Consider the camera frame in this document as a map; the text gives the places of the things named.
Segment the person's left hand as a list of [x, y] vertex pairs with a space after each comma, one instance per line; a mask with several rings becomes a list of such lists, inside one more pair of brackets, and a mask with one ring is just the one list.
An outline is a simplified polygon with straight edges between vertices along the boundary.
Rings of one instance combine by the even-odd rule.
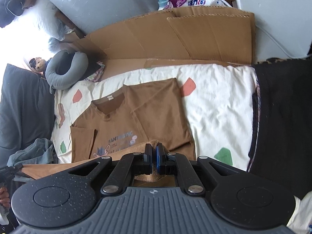
[[7, 187], [5, 186], [0, 188], [0, 204], [7, 209], [11, 207], [10, 195], [8, 193]]

